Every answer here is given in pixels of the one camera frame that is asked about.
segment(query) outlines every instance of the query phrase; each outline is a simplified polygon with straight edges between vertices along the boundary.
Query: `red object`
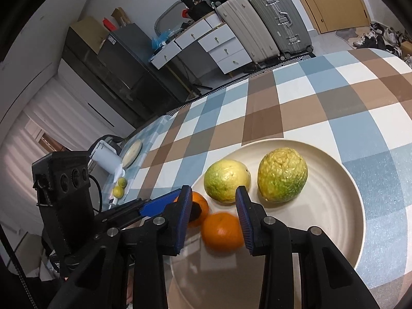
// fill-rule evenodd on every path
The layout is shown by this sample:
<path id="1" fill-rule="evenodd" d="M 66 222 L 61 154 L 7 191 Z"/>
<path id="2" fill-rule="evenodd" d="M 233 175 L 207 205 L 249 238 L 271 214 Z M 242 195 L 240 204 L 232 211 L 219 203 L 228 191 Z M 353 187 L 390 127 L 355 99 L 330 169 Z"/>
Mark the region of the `red object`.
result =
<path id="1" fill-rule="evenodd" d="M 103 25 L 109 31 L 117 30 L 116 26 L 112 22 L 110 22 L 106 17 L 103 19 Z"/>
<path id="2" fill-rule="evenodd" d="M 191 18 L 191 17 L 187 14 L 188 11 L 189 11 L 189 9 L 184 9 L 184 10 L 182 11 L 182 17 L 184 17 L 184 18 Z"/>

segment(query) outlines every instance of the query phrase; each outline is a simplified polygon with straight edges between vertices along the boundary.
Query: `green fruit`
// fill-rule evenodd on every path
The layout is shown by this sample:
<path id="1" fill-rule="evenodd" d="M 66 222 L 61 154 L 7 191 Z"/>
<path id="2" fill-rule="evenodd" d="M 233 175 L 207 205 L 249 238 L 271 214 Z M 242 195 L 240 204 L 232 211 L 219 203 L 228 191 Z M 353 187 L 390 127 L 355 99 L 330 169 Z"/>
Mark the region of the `green fruit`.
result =
<path id="1" fill-rule="evenodd" d="M 203 185 L 212 199 L 232 203 L 239 186 L 251 187 L 251 174 L 239 161 L 222 159 L 212 164 L 206 171 Z"/>
<path id="2" fill-rule="evenodd" d="M 117 184 L 121 187 L 121 188 L 126 188 L 127 186 L 127 180 L 124 177 L 120 177 L 117 181 Z"/>
<path id="3" fill-rule="evenodd" d="M 113 196 L 114 197 L 116 197 L 118 199 L 121 199 L 123 197 L 123 195 L 124 195 L 124 189 L 122 187 L 116 186 L 116 187 L 113 188 Z"/>
<path id="4" fill-rule="evenodd" d="M 296 150 L 282 147 L 263 157 L 257 173 L 257 185 L 266 201 L 287 202 L 301 192 L 308 166 Z"/>

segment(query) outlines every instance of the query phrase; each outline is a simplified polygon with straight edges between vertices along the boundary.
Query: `rug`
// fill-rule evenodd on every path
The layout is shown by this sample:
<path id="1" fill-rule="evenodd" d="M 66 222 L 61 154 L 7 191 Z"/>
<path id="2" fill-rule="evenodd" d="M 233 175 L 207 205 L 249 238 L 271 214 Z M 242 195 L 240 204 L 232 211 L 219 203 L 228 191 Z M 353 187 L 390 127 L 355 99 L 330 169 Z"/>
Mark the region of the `rug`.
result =
<path id="1" fill-rule="evenodd" d="M 356 48 L 354 42 L 358 41 L 363 34 L 367 34 L 369 31 L 370 27 L 359 27 L 337 30 L 335 34 L 337 37 L 342 38 L 347 42 L 351 47 Z"/>
<path id="2" fill-rule="evenodd" d="M 176 108 L 176 109 L 173 109 L 173 110 L 171 110 L 171 111 L 168 111 L 168 112 L 166 113 L 166 115 L 172 116 L 172 115 L 174 115 L 175 113 L 177 113 L 180 109 L 186 107 L 187 105 L 190 105 L 191 103 L 193 103 L 193 102 L 195 102 L 195 101 L 197 101 L 197 100 L 200 100 L 201 98 L 204 98 L 205 96 L 208 96 L 209 94 L 212 94 L 212 93 L 214 93 L 214 92 L 217 92 L 217 91 L 219 91 L 219 90 L 221 90 L 221 89 L 223 89 L 223 88 L 229 87 L 230 85 L 233 85 L 233 84 L 235 84 L 236 82 L 243 81 L 243 80 L 246 80 L 246 79 L 249 79 L 249 78 L 253 78 L 254 76 L 257 76 L 257 75 L 259 75 L 259 74 L 263 74 L 263 73 L 268 72 L 268 71 L 273 71 L 273 70 L 275 70 L 275 69 L 277 69 L 277 68 L 280 68 L 280 67 L 283 67 L 283 66 L 287 66 L 287 65 L 291 65 L 291 64 L 294 64 L 294 63 L 298 63 L 298 62 L 300 62 L 300 61 L 305 61 L 306 59 L 315 58 L 315 57 L 316 57 L 316 56 L 314 55 L 313 52 L 311 52 L 311 53 L 305 52 L 305 53 L 303 53 L 303 54 L 301 54 L 301 55 L 298 55 L 298 56 L 296 56 L 296 57 L 292 57 L 291 59 L 289 59 L 289 60 L 287 60 L 287 61 L 283 61 L 283 62 L 281 62 L 281 63 L 279 63 L 279 64 L 276 64 L 276 65 L 273 65 L 273 66 L 271 66 L 271 67 L 266 67 L 266 68 L 261 69 L 260 71 L 257 71 L 257 72 L 250 73 L 250 74 L 248 74 L 248 75 L 242 76 L 242 77 L 240 77 L 240 78 L 238 78 L 238 79 L 236 79 L 236 80 L 234 80 L 234 81 L 231 81 L 231 82 L 226 83 L 226 84 L 224 84 L 224 85 L 222 85 L 222 86 L 220 86 L 220 87 L 217 87 L 217 88 L 211 90 L 210 92 L 207 92 L 207 93 L 199 96 L 198 98 L 195 98 L 195 99 L 193 99 L 193 100 L 187 101 L 184 105 L 182 105 L 182 106 L 180 106 L 180 107 L 178 107 L 178 108 Z"/>

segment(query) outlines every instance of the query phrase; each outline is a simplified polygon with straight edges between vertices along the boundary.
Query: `white curtain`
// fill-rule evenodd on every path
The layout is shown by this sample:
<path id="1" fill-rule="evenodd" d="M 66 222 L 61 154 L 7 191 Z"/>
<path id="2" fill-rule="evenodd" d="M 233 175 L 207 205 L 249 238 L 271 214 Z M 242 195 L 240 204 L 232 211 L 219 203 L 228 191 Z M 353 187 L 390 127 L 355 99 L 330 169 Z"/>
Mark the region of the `white curtain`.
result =
<path id="1" fill-rule="evenodd" d="M 23 109 L 48 135 L 72 151 L 87 150 L 101 136 L 115 133 L 52 77 Z"/>
<path id="2" fill-rule="evenodd" d="M 41 235 L 43 222 L 36 206 L 31 164 L 46 151 L 28 133 L 21 113 L 0 147 L 0 208 L 25 231 Z"/>

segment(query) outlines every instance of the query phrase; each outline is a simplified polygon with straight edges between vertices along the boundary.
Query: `door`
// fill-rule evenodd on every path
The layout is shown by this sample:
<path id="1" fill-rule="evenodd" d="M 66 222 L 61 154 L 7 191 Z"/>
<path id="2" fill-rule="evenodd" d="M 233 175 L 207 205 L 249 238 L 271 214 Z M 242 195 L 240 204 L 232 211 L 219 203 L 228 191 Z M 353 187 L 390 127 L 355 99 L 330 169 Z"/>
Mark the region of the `door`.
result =
<path id="1" fill-rule="evenodd" d="M 369 25 L 362 0 L 304 0 L 304 2 L 303 5 L 310 9 L 308 12 L 313 15 L 321 33 Z"/>

